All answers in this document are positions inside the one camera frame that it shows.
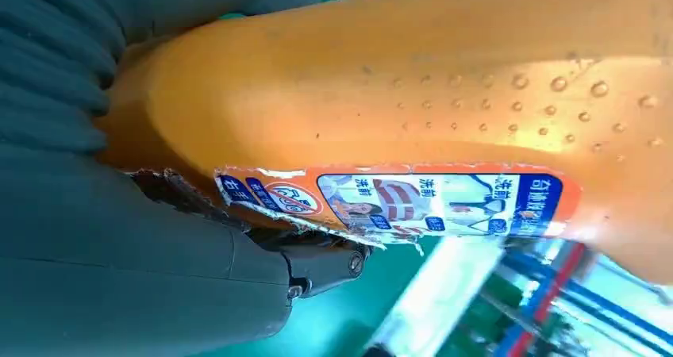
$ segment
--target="orange plastic part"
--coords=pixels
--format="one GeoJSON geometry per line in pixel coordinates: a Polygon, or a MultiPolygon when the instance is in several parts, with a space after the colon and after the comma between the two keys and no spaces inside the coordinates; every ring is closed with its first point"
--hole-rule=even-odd
{"type": "Polygon", "coordinates": [[[344,0],[219,21],[125,70],[114,166],[523,163],[582,188],[563,237],[673,282],[673,0],[344,0]]]}

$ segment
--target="peeling paper edge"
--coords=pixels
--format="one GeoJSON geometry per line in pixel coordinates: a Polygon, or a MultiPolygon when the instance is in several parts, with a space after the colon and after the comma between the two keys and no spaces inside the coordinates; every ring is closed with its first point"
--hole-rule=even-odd
{"type": "MultiPolygon", "coordinates": [[[[222,196],[222,199],[225,201],[225,204],[227,206],[231,206],[234,202],[231,199],[231,197],[227,194],[225,188],[222,186],[222,182],[219,178],[215,179],[215,183],[217,184],[217,188],[220,190],[220,194],[222,196]]],[[[250,202],[236,202],[238,205],[242,205],[250,210],[254,210],[257,213],[262,213],[263,215],[273,219],[273,220],[285,220],[296,226],[299,231],[301,232],[302,230],[306,231],[308,230],[314,230],[317,232],[324,232],[333,236],[339,236],[341,238],[344,238],[346,240],[351,240],[353,242],[356,242],[358,244],[366,244],[367,246],[373,246],[375,248],[380,248],[382,250],[387,250],[386,246],[380,242],[375,242],[373,240],[369,240],[368,238],[364,238],[361,236],[357,236],[355,234],[348,234],[346,232],[340,231],[340,230],[335,230],[333,228],[328,228],[327,226],[324,225],[318,225],[315,224],[311,221],[304,220],[302,218],[297,218],[293,217],[290,214],[285,214],[285,213],[278,213],[273,210],[264,208],[259,205],[254,205],[250,202]]]]}
{"type": "Polygon", "coordinates": [[[272,171],[263,168],[256,168],[255,171],[259,171],[262,175],[267,177],[275,177],[277,179],[292,179],[294,177],[306,176],[306,170],[298,171],[272,171]]]}

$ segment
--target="person illustration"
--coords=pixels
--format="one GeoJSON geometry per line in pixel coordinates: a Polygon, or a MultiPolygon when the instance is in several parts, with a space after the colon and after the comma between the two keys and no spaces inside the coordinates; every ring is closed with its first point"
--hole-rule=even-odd
{"type": "Polygon", "coordinates": [[[383,212],[380,206],[370,202],[350,202],[346,200],[342,193],[344,190],[353,190],[353,188],[344,188],[348,182],[352,181],[349,175],[326,175],[318,179],[318,185],[325,196],[329,205],[344,219],[368,218],[370,215],[383,212]]]}
{"type": "Polygon", "coordinates": [[[474,175],[445,176],[442,199],[445,220],[479,231],[506,208],[505,200],[493,197],[493,187],[474,175]]]}
{"type": "MultiPolygon", "coordinates": [[[[422,221],[433,213],[433,198],[424,197],[412,183],[372,179],[369,187],[372,197],[378,199],[377,205],[356,201],[362,198],[356,188],[346,187],[351,181],[353,176],[349,175],[321,176],[318,180],[325,199],[343,219],[368,219],[378,214],[393,223],[422,221]]],[[[444,176],[440,197],[446,221],[479,231],[486,231],[488,221],[506,208],[505,200],[493,197],[493,187],[474,175],[444,176]]]]}

